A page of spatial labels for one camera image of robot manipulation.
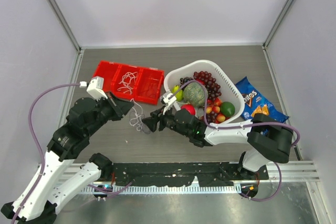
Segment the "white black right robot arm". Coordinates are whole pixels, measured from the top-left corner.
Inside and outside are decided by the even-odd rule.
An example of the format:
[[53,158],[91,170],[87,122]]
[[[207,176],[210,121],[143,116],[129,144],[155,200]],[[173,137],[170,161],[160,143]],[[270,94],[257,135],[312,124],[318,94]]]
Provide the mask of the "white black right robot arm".
[[220,125],[208,124],[186,109],[176,113],[158,109],[142,122],[151,132],[168,128],[187,137],[197,147],[248,143],[252,148],[242,153],[237,166],[237,174],[242,179],[255,178],[259,169],[270,162],[289,161],[292,128],[262,113],[251,120]]

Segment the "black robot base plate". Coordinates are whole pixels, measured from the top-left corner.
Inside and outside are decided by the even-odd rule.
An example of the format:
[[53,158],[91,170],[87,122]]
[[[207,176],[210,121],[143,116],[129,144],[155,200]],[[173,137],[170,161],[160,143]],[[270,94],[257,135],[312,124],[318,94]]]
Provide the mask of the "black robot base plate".
[[269,176],[265,165],[252,173],[230,162],[114,163],[98,182],[115,182],[117,186],[131,183],[138,187],[188,187],[194,179],[201,187],[215,187],[230,186],[240,180],[268,180]]

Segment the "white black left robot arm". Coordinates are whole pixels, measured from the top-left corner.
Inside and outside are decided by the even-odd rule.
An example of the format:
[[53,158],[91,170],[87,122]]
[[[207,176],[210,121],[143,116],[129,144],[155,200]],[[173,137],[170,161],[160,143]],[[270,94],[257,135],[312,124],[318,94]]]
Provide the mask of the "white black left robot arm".
[[81,98],[69,110],[67,122],[56,130],[47,145],[44,163],[21,196],[5,203],[2,214],[18,223],[53,223],[64,206],[95,180],[107,181],[112,174],[112,161],[100,153],[93,154],[83,170],[62,185],[60,177],[71,166],[89,139],[108,121],[119,121],[134,106],[111,92],[95,100]]

